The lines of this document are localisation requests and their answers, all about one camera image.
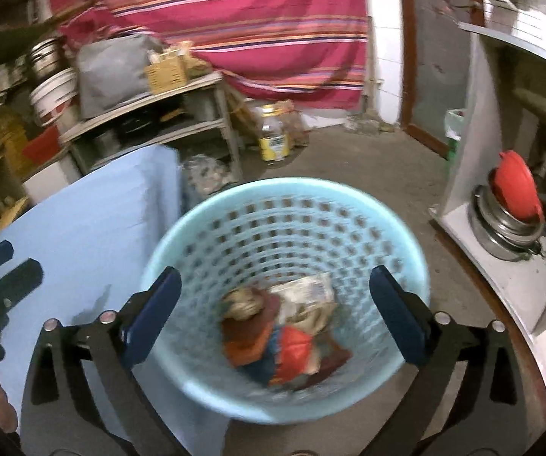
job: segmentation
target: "cooking oil bottle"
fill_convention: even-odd
[[[273,104],[263,106],[263,128],[259,140],[263,161],[274,164],[290,154],[289,139]]]

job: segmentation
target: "red cloth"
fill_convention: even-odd
[[[80,0],[50,0],[58,13]],[[190,40],[253,98],[351,108],[365,76],[366,0],[96,0],[61,27],[72,48],[119,30]]]

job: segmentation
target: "white cabinet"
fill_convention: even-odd
[[[538,118],[512,94],[508,63],[520,54],[546,61],[546,52],[494,30],[461,27],[471,32],[466,130],[444,197],[432,212],[512,315],[546,386],[546,262],[541,256],[521,262],[496,259],[481,247],[467,221],[472,190],[487,182],[488,173],[499,163],[499,152],[513,149],[527,157],[538,128]]]

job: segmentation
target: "light blue plastic basket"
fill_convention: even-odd
[[[403,362],[372,302],[369,273],[384,264],[429,304],[429,274],[406,225],[375,198],[310,178],[245,184],[199,204],[157,246],[142,279],[165,266],[183,289],[153,354],[187,396],[232,418],[286,424],[321,418],[368,396]],[[329,271],[339,302],[335,338],[353,357],[302,391],[263,388],[223,355],[219,301],[231,289]]]

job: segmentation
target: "metal pot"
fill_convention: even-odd
[[[467,209],[467,219],[477,241],[489,254],[497,259],[511,262],[524,261],[529,260],[533,254],[541,251],[538,243],[533,244],[531,248],[524,249],[512,245],[496,233],[482,217],[478,209],[478,196],[475,192]]]
[[[545,220],[543,218],[535,225],[530,225],[530,223],[524,225],[525,223],[515,219],[499,204],[490,186],[480,185],[476,187],[475,194],[478,209],[484,220],[496,233],[511,244],[524,248],[530,247],[543,234],[545,229]],[[514,229],[516,226],[520,228],[520,231]]]
[[[28,75],[35,87],[69,67],[64,48],[58,38],[34,45],[27,57]]]

